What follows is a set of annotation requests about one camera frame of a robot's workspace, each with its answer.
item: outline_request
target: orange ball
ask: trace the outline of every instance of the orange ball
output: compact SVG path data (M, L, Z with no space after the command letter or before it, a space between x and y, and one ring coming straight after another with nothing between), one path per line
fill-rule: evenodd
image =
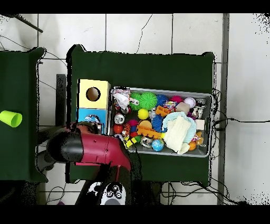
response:
M192 150L194 150L194 149L196 149L196 142L194 142L194 141L191 141L190 143L189 143L189 150L190 151L192 151Z
M114 133L116 133L116 134L121 134L122 131L123 131L123 129L124 129L123 125L115 124L115 125L113 126L113 131L114 131Z

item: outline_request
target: green spiky ball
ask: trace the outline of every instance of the green spiky ball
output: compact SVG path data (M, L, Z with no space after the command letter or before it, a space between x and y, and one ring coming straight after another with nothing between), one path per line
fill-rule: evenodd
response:
M141 95L140 94L138 94L138 93L136 93L136 92L133 92L131 95L130 95L130 97L131 98L133 98L133 99L136 99L136 100L138 100L139 102L140 102L140 104L141 104ZM139 109L141 109L141 105L135 105L135 104L133 104L132 102L130 102L129 103L129 106L131 107L131 109L132 110L139 110Z
M144 92L141 95L140 106L146 110L156 107L158 102L157 96L151 92Z

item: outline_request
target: yellow ball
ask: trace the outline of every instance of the yellow ball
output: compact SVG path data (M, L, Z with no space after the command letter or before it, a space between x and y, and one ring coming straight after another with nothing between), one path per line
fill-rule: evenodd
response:
M149 112L148 110L145 110L145 109L139 109L138 111L138 117L141 119L141 120L145 120L147 119L149 116Z

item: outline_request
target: circular hole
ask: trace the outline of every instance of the circular hole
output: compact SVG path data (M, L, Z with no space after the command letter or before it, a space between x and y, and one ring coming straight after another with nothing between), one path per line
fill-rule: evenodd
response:
M91 87L86 91L86 97L89 101L97 101L100 98L100 91L96 87Z

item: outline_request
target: light blue cloth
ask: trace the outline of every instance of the light blue cloth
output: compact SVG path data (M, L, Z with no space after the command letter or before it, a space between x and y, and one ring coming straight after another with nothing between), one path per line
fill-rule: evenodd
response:
M164 128L167 128L168 121L175 120L178 116L183 117L186 121L191 123L191 125L190 125L190 127L189 127L189 129L187 131L187 135L186 135L186 137L185 137L185 139L183 141L185 143L190 143L191 140L195 136L197 125L196 125L195 121L191 117L187 117L187 115L183 111L181 111L181 112L173 112L173 113L168 114L163 119L162 130L164 130Z

